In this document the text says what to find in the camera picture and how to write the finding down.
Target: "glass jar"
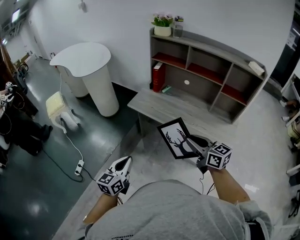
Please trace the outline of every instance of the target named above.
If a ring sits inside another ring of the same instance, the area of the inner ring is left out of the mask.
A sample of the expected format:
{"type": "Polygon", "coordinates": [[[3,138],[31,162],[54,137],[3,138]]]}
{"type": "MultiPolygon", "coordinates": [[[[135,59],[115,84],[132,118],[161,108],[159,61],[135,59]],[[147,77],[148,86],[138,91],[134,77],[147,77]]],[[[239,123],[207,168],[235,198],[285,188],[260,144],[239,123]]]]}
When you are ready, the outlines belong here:
{"type": "Polygon", "coordinates": [[[183,17],[176,16],[173,25],[173,37],[181,38],[183,33],[183,17]]]}

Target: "white flower pot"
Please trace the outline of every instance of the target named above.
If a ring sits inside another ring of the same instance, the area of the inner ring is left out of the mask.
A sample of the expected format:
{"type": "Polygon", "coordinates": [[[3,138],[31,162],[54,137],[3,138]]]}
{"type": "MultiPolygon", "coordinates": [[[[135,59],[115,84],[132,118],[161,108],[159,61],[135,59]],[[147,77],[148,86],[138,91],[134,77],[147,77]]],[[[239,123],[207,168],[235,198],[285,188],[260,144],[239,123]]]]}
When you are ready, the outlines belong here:
{"type": "Polygon", "coordinates": [[[171,35],[171,27],[154,27],[154,35],[161,37],[168,37],[171,35]]]}

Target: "white pedestal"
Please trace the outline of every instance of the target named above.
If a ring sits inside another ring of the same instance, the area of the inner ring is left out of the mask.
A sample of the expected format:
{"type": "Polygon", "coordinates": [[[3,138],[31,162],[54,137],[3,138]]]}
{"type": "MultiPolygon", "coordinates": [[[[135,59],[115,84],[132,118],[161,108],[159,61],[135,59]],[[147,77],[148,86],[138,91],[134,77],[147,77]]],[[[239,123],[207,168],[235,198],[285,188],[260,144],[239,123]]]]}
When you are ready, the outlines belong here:
{"type": "Polygon", "coordinates": [[[113,116],[119,103],[107,69],[108,48],[99,43],[79,43],[58,53],[50,65],[59,66],[64,81],[77,98],[90,93],[101,115],[113,116]]]}
{"type": "Polygon", "coordinates": [[[75,97],[82,98],[89,94],[82,78],[73,77],[70,71],[63,66],[57,66],[57,68],[61,73],[62,80],[66,82],[75,97]]]}
{"type": "Polygon", "coordinates": [[[119,110],[119,102],[113,89],[107,65],[97,72],[83,77],[87,87],[100,114],[111,117],[119,110]]]}

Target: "power strip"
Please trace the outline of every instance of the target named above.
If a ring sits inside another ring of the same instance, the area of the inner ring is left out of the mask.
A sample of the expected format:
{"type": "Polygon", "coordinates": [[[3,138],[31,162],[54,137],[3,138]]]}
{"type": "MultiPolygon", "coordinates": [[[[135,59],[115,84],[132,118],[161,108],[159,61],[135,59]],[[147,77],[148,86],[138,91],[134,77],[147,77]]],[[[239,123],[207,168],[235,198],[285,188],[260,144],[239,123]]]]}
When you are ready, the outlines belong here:
{"type": "Polygon", "coordinates": [[[84,165],[84,161],[83,160],[79,160],[76,170],[75,170],[75,175],[79,176],[82,169],[83,169],[83,165],[84,165]]]}

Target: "potted plant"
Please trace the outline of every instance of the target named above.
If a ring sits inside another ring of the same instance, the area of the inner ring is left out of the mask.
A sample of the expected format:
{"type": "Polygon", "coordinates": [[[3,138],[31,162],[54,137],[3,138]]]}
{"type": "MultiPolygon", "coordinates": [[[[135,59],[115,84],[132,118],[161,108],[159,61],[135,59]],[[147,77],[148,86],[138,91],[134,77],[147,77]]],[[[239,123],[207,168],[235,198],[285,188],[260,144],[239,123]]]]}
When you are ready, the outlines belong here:
{"type": "Polygon", "coordinates": [[[154,14],[152,24],[154,27],[154,35],[168,37],[171,35],[170,25],[173,23],[173,17],[171,14],[154,14]]]}

